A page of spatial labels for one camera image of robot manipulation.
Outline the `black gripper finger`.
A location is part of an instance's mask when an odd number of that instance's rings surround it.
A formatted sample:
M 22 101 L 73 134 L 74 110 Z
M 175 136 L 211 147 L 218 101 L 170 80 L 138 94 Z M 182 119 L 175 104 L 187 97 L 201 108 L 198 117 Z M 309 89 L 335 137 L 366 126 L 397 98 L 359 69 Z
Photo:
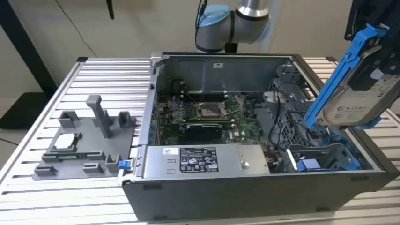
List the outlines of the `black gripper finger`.
M 400 75 L 400 27 L 390 26 L 383 38 L 379 40 L 377 65 L 374 66 L 383 74 Z
M 362 7 L 365 6 L 365 0 L 353 0 L 349 9 L 349 17 L 346 27 L 343 31 L 343 39 L 351 41 L 355 33 L 363 28 L 362 25 Z

